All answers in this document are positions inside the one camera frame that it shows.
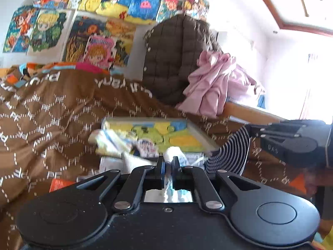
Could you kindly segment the white blue soft cloth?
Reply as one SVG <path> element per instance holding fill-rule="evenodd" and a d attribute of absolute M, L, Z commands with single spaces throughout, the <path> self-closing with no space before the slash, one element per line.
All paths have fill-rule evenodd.
<path fill-rule="evenodd" d="M 95 153 L 103 156 L 102 164 L 119 165 L 134 169 L 139 166 L 155 166 L 159 149 L 150 139 L 140 139 L 132 131 L 99 129 L 91 133 L 88 142 L 96 146 Z"/>

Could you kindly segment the black white striped sock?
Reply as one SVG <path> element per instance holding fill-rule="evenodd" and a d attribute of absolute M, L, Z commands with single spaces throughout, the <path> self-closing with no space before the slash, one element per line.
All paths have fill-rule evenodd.
<path fill-rule="evenodd" d="M 229 136 L 226 143 L 219 149 L 211 151 L 205 161 L 205 171 L 215 174 L 218 170 L 225 170 L 242 175 L 247 162 L 251 137 L 247 126 Z"/>

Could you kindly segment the grey tray with colourful picture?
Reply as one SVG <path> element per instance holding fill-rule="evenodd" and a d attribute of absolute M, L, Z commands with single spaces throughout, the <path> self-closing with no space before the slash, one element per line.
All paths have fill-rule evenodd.
<path fill-rule="evenodd" d="M 182 152 L 207 152 L 219 146 L 205 132 L 187 119 L 156 117 L 105 117 L 102 129 L 133 132 L 138 139 L 148 139 L 165 152 L 176 146 Z"/>

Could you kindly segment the orange white medicine box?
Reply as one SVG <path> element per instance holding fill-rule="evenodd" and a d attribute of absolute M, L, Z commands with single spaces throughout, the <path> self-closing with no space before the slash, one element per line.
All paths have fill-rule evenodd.
<path fill-rule="evenodd" d="M 49 192 L 53 192 L 53 191 L 62 189 L 64 187 L 67 187 L 67 186 L 70 186 L 73 184 L 75 184 L 75 182 L 64 180 L 64 179 L 59 179 L 59 178 L 53 178 L 51 185 L 50 185 Z"/>

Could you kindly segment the pink garment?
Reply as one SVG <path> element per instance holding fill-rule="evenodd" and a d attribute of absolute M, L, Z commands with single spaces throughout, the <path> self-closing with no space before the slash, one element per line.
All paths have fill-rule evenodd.
<path fill-rule="evenodd" d="M 182 112 L 216 118 L 223 113 L 228 99 L 257 103 L 265 91 L 230 54 L 203 51 L 197 66 L 187 77 L 189 85 L 183 91 L 184 101 L 176 105 Z"/>

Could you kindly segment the brown quilted jacket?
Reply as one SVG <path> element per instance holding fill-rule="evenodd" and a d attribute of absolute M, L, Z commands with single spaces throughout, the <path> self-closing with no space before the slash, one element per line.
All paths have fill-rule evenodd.
<path fill-rule="evenodd" d="M 166 105 L 175 106 L 185 98 L 187 77 L 197 66 L 203 51 L 221 51 L 215 32 L 203 20 L 175 15 L 145 34 L 146 57 L 143 85 Z"/>

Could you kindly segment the pink girl picture book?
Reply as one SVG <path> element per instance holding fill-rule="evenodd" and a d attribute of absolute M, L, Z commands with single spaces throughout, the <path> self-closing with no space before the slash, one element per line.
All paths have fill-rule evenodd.
<path fill-rule="evenodd" d="M 87 41 L 83 62 L 110 70 L 115 62 L 116 43 L 116 37 L 91 35 Z"/>

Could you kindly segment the dark blue orange picture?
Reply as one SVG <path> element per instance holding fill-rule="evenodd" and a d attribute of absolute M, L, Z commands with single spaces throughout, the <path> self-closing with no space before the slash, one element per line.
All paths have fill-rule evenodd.
<path fill-rule="evenodd" d="M 120 19 L 77 14 L 73 20 L 62 61 L 84 62 L 101 68 L 128 65 L 136 26 Z"/>

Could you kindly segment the colourful cartoon bedsheet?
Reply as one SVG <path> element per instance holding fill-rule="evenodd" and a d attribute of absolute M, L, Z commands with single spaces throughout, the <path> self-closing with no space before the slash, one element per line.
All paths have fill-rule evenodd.
<path fill-rule="evenodd" d="M 54 62 L 49 64 L 25 63 L 13 65 L 11 68 L 1 68 L 1 84 L 10 84 L 19 88 L 39 73 L 49 73 L 50 70 L 62 69 L 103 73 L 105 75 L 123 75 L 123 73 L 117 69 L 102 69 L 83 62 Z"/>

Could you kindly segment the blond boy green picture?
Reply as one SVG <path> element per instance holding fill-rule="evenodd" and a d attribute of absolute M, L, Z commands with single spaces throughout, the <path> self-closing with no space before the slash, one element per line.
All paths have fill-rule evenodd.
<path fill-rule="evenodd" d="M 27 55 L 60 55 L 72 18 L 71 10 L 41 10 L 30 35 Z"/>

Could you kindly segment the pink jellyfish blue picture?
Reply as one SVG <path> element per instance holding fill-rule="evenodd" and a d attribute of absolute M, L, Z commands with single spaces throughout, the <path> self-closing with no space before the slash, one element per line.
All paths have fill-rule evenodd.
<path fill-rule="evenodd" d="M 151 25 L 156 21 L 160 0 L 131 0 L 125 21 Z"/>

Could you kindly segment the rightmost top picture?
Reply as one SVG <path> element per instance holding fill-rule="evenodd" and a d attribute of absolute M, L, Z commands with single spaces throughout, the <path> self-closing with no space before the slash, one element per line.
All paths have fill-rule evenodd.
<path fill-rule="evenodd" d="M 209 11 L 209 2 L 207 0 L 185 0 L 183 9 L 185 14 L 193 19 L 206 21 Z"/>

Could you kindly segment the red-haired child picture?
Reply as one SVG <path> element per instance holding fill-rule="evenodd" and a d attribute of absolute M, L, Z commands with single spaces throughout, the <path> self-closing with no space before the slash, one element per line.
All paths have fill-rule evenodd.
<path fill-rule="evenodd" d="M 179 11 L 182 11 L 182 0 L 161 0 L 156 15 L 156 22 L 161 23 L 167 19 L 174 17 Z"/>

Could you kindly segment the blue fish beach picture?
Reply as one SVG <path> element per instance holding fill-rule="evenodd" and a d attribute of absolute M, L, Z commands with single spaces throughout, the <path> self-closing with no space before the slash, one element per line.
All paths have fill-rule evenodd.
<path fill-rule="evenodd" d="M 124 20 L 132 0 L 101 0 L 96 13 L 101 16 Z"/>

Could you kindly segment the red-haired girl picture left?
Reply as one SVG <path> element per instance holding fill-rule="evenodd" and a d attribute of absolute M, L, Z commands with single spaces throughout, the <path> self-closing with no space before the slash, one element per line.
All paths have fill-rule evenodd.
<path fill-rule="evenodd" d="M 30 35 L 39 12 L 40 9 L 29 5 L 19 7 L 13 13 L 3 46 L 4 53 L 28 51 Z"/>

